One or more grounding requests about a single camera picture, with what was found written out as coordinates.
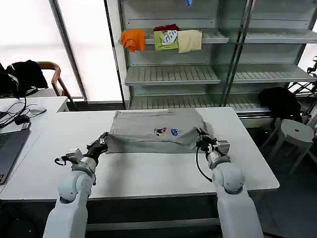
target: printed logo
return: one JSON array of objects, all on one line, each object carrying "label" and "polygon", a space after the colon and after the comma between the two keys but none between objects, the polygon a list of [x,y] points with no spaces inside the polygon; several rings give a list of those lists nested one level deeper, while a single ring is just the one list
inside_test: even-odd
[{"label": "printed logo", "polygon": [[179,133],[178,133],[177,129],[170,130],[170,133],[172,133],[173,136],[179,136]]},{"label": "printed logo", "polygon": [[157,135],[158,137],[164,137],[166,136],[166,127],[161,128],[161,129],[154,129],[154,134]]}]

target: desk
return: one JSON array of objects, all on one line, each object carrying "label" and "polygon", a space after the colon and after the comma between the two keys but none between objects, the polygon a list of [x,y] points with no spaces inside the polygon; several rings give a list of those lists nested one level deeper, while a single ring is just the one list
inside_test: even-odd
[{"label": "desk", "polygon": [[[16,102],[23,102],[24,99],[15,99],[15,98],[3,98],[0,99],[0,111],[6,111],[12,104]],[[43,130],[46,127],[51,126],[52,118],[57,112],[67,111],[67,97],[46,97],[46,98],[27,98],[26,99],[27,105],[29,104],[38,104],[47,109],[47,111],[37,117],[31,118],[31,127],[30,127],[30,135],[25,142],[19,157],[15,161],[15,164],[11,170],[9,178],[7,178],[7,182],[12,177],[14,171],[19,167],[20,163],[24,159],[24,157],[28,154],[29,150],[32,148],[34,143],[39,139],[40,135],[42,134]],[[23,104],[16,104],[10,110],[11,112],[17,112],[23,108]],[[0,133],[9,132],[9,131],[17,131],[21,130],[22,125],[16,125],[14,122],[2,130]],[[4,185],[0,185],[0,192],[5,187]]]},{"label": "desk", "polygon": [[[276,189],[279,183],[232,108],[197,111],[219,140],[230,142],[229,156],[246,176],[248,190]],[[0,194],[3,200],[53,200],[57,185],[71,171],[54,163],[69,149],[86,145],[109,131],[115,111],[66,112],[55,116]],[[204,154],[202,170],[210,175]],[[215,194],[215,187],[196,167],[195,154],[103,154],[90,199],[144,198]]]}]

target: computer mouse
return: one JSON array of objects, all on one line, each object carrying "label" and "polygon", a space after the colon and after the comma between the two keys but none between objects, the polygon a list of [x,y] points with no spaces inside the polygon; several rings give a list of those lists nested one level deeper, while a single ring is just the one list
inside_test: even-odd
[{"label": "computer mouse", "polygon": [[33,113],[33,114],[37,114],[37,113],[41,113],[41,112],[46,111],[45,107],[42,107],[42,106],[39,106],[39,105],[36,105],[36,104],[30,104],[26,108],[29,109],[30,112]]}]

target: wooden chair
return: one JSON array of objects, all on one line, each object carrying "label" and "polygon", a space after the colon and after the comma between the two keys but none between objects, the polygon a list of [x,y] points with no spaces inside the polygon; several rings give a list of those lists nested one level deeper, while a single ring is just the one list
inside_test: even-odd
[{"label": "wooden chair", "polygon": [[[38,62],[39,67],[43,69],[51,69],[55,70],[55,73],[52,78],[52,86],[57,96],[66,96],[71,103],[74,105],[75,109],[77,109],[76,104],[74,103],[74,100],[71,98],[65,84],[63,83],[62,79],[60,78],[60,67],[53,62]],[[62,87],[62,92],[59,91],[57,87],[57,82],[59,82],[60,86]]]}]

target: metal shelf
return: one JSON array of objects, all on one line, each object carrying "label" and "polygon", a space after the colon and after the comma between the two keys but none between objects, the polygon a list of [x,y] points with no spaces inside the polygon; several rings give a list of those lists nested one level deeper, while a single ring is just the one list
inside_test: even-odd
[{"label": "metal shelf", "polygon": [[[235,42],[237,33],[228,33],[230,42]],[[245,44],[317,44],[317,33],[311,30],[250,29]]]},{"label": "metal shelf", "polygon": [[[132,97],[130,110],[218,107],[220,98],[220,94]],[[227,107],[232,107],[237,113],[270,112],[268,108],[260,106],[257,94],[232,94]]]},{"label": "metal shelf", "polygon": [[[214,67],[218,77],[226,81],[227,65]],[[233,83],[315,82],[315,78],[294,64],[240,64]]]},{"label": "metal shelf", "polygon": [[209,65],[131,66],[125,85],[218,84],[220,80]]},{"label": "metal shelf", "polygon": [[[229,41],[229,37],[223,36],[218,31],[202,30],[202,44],[225,44]],[[145,30],[146,45],[154,45],[154,33],[152,29]]]},{"label": "metal shelf", "polygon": [[270,112],[268,108],[260,105],[258,94],[230,94],[227,106],[232,107],[237,113]]},{"label": "metal shelf", "polygon": [[132,97],[131,110],[218,107],[207,95]]}]

